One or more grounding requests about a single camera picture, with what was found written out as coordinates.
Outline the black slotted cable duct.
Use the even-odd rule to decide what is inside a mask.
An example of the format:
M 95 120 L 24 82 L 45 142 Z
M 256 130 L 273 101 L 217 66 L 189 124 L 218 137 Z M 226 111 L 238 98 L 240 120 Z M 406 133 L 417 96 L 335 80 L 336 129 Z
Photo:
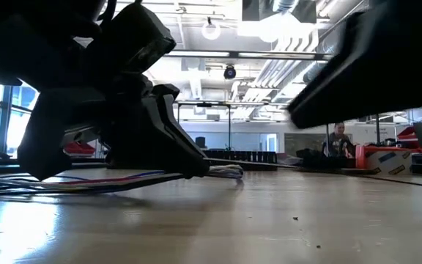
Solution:
M 211 165 L 240 165 L 245 171 L 276 171 L 275 152 L 247 150 L 205 150 L 206 160 Z

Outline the person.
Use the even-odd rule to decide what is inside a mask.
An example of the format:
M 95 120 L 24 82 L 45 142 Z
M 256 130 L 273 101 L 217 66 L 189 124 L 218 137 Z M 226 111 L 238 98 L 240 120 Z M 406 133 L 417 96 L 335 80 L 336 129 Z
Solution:
M 331 157 L 355 157 L 355 146 L 351 143 L 345 133 L 343 122 L 336 123 L 333 132 L 328 135 L 328 140 L 324 143 L 323 153 Z

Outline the white box with labels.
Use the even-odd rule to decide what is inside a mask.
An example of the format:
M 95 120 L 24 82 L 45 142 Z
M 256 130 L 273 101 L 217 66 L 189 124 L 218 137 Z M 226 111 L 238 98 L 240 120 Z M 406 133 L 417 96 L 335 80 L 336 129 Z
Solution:
M 383 175 L 409 174 L 412 166 L 410 151 L 370 151 L 365 154 L 366 168 Z

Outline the window frame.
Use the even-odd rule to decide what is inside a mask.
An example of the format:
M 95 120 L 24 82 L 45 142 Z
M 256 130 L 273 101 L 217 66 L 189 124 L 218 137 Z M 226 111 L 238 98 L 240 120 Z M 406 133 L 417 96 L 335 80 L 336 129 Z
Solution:
M 0 152 L 15 157 L 39 92 L 28 84 L 0 85 Z

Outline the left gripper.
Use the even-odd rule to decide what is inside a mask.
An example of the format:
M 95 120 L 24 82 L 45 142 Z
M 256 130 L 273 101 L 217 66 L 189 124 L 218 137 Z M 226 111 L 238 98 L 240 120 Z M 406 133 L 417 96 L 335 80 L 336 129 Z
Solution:
M 71 142 L 99 140 L 112 169 L 157 169 L 187 177 L 210 170 L 174 117 L 179 89 L 141 73 L 83 77 L 43 90 L 18 147 L 20 167 L 38 180 L 67 171 Z

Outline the red plastic object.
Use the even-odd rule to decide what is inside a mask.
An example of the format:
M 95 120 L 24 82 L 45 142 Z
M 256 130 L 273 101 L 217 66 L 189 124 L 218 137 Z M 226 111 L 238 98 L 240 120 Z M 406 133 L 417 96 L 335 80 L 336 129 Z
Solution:
M 95 154 L 95 148 L 87 143 L 71 142 L 64 146 L 64 152 L 72 157 L 91 157 Z

